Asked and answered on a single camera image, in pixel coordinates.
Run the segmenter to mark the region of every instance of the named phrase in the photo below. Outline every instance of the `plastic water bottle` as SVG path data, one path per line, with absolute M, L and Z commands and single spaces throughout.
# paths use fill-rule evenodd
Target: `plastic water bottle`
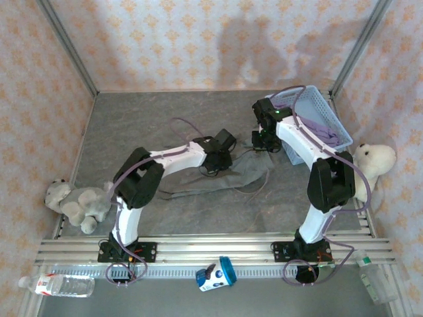
M 24 276 L 18 286 L 46 296 L 89 297 L 94 291 L 95 280 L 83 275 L 37 274 Z
M 394 286 L 389 284 L 381 268 L 371 262 L 366 252 L 358 250 L 354 255 L 360 267 L 360 278 L 373 302 L 383 304 L 397 299 Z

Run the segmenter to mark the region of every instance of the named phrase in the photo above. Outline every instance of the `black mounting plate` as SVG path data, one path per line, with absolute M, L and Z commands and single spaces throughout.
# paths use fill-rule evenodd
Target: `black mounting plate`
M 128 250 L 135 253 L 141 259 L 147 263 L 154 263 L 157 255 L 157 243 L 156 242 L 135 242 L 128 246 Z M 99 263 L 116 263 L 116 262 L 128 262 L 130 255 L 126 252 L 118 252 L 113 243 L 110 241 L 104 241 L 100 244 L 100 250 L 98 252 L 97 262 Z M 139 262 L 136 258 L 132 259 L 132 263 Z
M 270 245 L 275 262 L 288 262 L 291 260 L 305 260 L 307 262 L 332 262 L 332 252 L 330 251 L 330 244 L 327 241 L 322 241 L 319 248 L 308 252 L 299 257 L 295 251 L 293 241 L 276 241 Z

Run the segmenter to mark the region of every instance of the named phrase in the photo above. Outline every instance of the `wall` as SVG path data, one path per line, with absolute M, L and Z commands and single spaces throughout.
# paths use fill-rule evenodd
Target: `wall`
M 398 161 L 373 195 L 381 236 L 401 256 L 408 295 L 423 313 L 423 7 L 393 1 L 336 101 L 356 145 L 388 144 Z
M 92 100 L 33 0 L 0 6 L 0 315 L 16 316 L 56 214 L 43 205 L 68 178 Z
M 52 1 L 97 89 L 120 91 L 327 87 L 376 2 Z

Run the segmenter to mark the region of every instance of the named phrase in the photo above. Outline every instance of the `gray cloth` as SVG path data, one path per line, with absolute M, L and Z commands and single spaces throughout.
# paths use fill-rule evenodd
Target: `gray cloth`
M 274 168 L 266 151 L 249 151 L 249 143 L 237 146 L 232 152 L 233 164 L 215 177 L 204 176 L 198 168 L 187 168 L 163 178 L 157 197 L 171 199 L 216 190 L 242 188 L 261 178 Z

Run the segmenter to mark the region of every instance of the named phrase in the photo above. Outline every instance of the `purple cloth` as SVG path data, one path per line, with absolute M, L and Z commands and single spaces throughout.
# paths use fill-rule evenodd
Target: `purple cloth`
M 276 109 L 281 109 L 288 107 L 287 104 L 279 104 L 274 106 Z M 328 145 L 329 147 L 336 147 L 338 145 L 342 144 L 342 141 L 339 139 L 335 131 L 333 131 L 331 128 L 318 124 L 312 120 L 306 119 L 304 117 L 301 117 L 301 121 L 304 123 L 306 127 L 310 129 L 311 132 L 313 132 L 323 143 Z

